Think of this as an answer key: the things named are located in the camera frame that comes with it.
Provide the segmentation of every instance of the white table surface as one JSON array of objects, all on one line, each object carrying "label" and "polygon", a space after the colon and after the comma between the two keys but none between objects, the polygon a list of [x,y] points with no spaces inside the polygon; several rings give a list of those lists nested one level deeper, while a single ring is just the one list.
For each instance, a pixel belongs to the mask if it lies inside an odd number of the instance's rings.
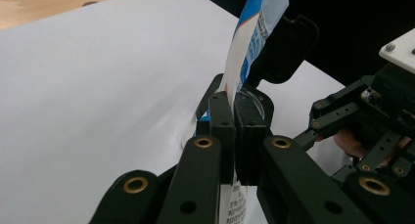
[{"label": "white table surface", "polygon": [[[208,0],[108,0],[1,31],[0,223],[87,223],[118,176],[177,163],[236,22]],[[304,62],[258,89],[295,137],[342,87]],[[310,154],[329,173],[344,158],[331,139]],[[264,222],[251,188],[246,223]]]}]

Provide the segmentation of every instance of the person's hand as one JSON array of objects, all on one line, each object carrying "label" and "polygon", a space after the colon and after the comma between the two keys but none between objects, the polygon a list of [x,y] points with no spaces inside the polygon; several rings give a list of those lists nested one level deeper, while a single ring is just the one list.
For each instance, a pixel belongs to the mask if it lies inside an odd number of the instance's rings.
[{"label": "person's hand", "polygon": [[[368,153],[361,142],[356,139],[354,133],[349,128],[342,128],[335,136],[333,136],[336,144],[343,150],[345,153],[352,157],[363,158]],[[401,150],[411,139],[408,137],[403,137],[399,140],[392,148],[391,152],[387,154],[385,160],[381,165],[387,165],[388,162],[396,155],[396,153]]]}]

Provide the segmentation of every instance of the screw hole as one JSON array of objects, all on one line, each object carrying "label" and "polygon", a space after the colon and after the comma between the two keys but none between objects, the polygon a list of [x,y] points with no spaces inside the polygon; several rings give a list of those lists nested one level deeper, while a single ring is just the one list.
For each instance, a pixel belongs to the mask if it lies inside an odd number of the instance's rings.
[{"label": "screw hole", "polygon": [[393,43],[389,43],[389,44],[385,47],[385,49],[386,49],[388,52],[390,52],[390,51],[394,50],[394,48],[396,48],[396,45],[395,45],[395,44],[393,44]]},{"label": "screw hole", "polygon": [[130,182],[128,187],[130,189],[138,189],[138,188],[141,188],[142,186],[143,186],[143,181],[135,180],[135,181]]},{"label": "screw hole", "polygon": [[280,139],[275,140],[275,143],[280,145],[280,146],[286,146],[287,145],[287,141],[280,140]]},{"label": "screw hole", "polygon": [[340,205],[336,204],[335,202],[326,202],[324,203],[324,207],[326,207],[326,209],[334,214],[342,214],[343,213],[343,209]]},{"label": "screw hole", "polygon": [[377,182],[374,182],[374,181],[367,181],[366,182],[366,185],[368,186],[368,187],[370,187],[370,188],[372,188],[372,189],[374,189],[374,190],[376,190],[376,191],[382,191],[382,186],[381,185],[379,185],[379,183],[377,183]]},{"label": "screw hole", "polygon": [[194,202],[183,202],[181,205],[180,205],[180,210],[183,212],[183,213],[186,213],[186,214],[191,214],[191,213],[193,213],[193,212],[195,212],[196,211],[196,204],[194,203]]},{"label": "screw hole", "polygon": [[206,146],[208,144],[208,140],[201,139],[201,140],[199,140],[199,144],[202,145],[202,146]]}]

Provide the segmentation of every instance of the wooden table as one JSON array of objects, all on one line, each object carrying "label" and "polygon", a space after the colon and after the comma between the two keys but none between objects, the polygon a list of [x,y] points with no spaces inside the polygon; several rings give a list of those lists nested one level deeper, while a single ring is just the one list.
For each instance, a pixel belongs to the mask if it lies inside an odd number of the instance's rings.
[{"label": "wooden table", "polygon": [[0,29],[37,21],[103,0],[0,0]]}]

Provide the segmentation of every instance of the brass screw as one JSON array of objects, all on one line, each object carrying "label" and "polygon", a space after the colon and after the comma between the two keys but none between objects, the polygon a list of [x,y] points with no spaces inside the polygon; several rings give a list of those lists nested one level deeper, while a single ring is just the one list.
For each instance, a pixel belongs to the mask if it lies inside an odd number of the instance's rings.
[{"label": "brass screw", "polygon": [[403,173],[403,168],[402,167],[396,167],[394,169],[394,171],[397,172],[397,173],[399,173],[399,174],[402,174]]},{"label": "brass screw", "polygon": [[282,138],[275,138],[272,140],[272,145],[280,149],[288,149],[291,147],[291,143]]},{"label": "brass screw", "polygon": [[[135,186],[131,186],[132,183],[134,182],[139,182],[141,183],[140,186],[135,187]],[[124,192],[128,193],[128,194],[137,194],[140,193],[144,190],[146,190],[147,186],[149,185],[149,181],[144,178],[144,177],[133,177],[128,179],[123,186]]]},{"label": "brass screw", "polygon": [[365,170],[365,171],[370,171],[370,167],[366,164],[362,165],[362,169]]},{"label": "brass screw", "polygon": [[388,196],[391,193],[385,183],[372,177],[360,177],[359,184],[364,190],[378,196]]},{"label": "brass screw", "polygon": [[208,138],[200,138],[195,141],[195,145],[198,148],[204,149],[204,148],[208,148],[211,145],[213,145],[213,142],[211,141],[211,139],[208,139]]},{"label": "brass screw", "polygon": [[323,107],[320,103],[315,103],[314,107],[316,107],[317,109],[321,109],[321,107]]}]

